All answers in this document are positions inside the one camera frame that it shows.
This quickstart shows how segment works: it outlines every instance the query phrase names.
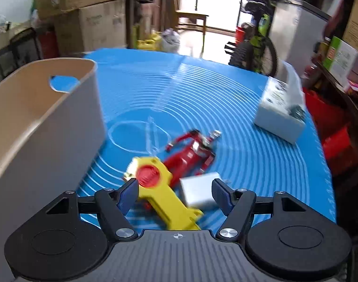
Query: chair seat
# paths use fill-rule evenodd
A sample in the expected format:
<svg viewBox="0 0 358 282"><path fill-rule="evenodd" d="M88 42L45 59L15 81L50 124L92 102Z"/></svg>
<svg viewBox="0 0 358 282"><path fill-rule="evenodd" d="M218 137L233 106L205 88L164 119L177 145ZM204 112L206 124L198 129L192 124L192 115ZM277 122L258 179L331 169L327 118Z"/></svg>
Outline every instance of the chair seat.
<svg viewBox="0 0 358 282"><path fill-rule="evenodd" d="M209 17L209 15L206 14L201 14L195 10L193 11L185 11L185 10L177 10L176 13L178 14L178 16L183 16L185 18L196 18L196 19L202 19L202 18L206 18Z"/></svg>

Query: plastic bag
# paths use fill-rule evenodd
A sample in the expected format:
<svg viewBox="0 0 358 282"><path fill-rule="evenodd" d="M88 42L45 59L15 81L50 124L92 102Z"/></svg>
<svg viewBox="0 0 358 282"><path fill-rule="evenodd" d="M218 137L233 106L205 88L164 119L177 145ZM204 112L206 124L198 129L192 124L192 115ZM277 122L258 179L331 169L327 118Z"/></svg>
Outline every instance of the plastic bag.
<svg viewBox="0 0 358 282"><path fill-rule="evenodd" d="M165 30L162 34L161 49L162 52L178 53L180 46L180 36L172 28Z"/></svg>

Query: silver bolt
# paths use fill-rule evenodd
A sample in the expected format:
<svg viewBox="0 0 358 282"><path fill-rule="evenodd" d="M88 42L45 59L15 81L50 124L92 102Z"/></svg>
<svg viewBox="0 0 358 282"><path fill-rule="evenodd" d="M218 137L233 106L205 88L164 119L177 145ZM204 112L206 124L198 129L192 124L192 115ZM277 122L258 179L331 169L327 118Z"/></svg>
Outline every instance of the silver bolt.
<svg viewBox="0 0 358 282"><path fill-rule="evenodd" d="M120 236L121 238L128 238L131 237L134 234L134 231L129 228L121 228L115 232L117 236Z"/></svg>
<svg viewBox="0 0 358 282"><path fill-rule="evenodd" d="M232 228L225 228L220 231L220 235L224 238L234 238L238 235L238 231Z"/></svg>

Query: green and white box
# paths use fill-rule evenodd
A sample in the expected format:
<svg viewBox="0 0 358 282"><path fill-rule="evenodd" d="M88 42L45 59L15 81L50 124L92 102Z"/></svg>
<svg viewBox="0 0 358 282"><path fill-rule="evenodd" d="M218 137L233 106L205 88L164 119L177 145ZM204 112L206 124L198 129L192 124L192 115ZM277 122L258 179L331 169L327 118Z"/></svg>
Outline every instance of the green and white box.
<svg viewBox="0 0 358 282"><path fill-rule="evenodd" d="M344 91L350 88L347 77L354 66L357 55L358 51L352 46L337 37L333 37L323 65L334 76Z"/></svg>

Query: blue tablecloth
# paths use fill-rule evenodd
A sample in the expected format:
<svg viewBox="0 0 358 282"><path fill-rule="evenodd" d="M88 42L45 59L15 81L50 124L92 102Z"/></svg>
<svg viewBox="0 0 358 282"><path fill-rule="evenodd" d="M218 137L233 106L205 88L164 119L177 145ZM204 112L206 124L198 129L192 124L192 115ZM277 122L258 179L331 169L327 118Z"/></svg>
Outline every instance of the blue tablecloth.
<svg viewBox="0 0 358 282"><path fill-rule="evenodd" d="M218 129L222 137L209 171L217 171L234 189L248 188L260 196L287 191L335 221L331 176L309 115L296 145L253 124L265 76L161 52L102 49L87 57L98 63L107 136L80 184L80 196L121 186L134 156L164 159L164 147L171 139L194 128L203 133ZM66 80L52 84L56 89L70 87ZM258 215L254 223L268 217ZM82 218L98 224L95 215ZM127 218L138 232L165 227L140 203ZM216 232L224 220L214 209L205 212L198 225Z"/></svg>

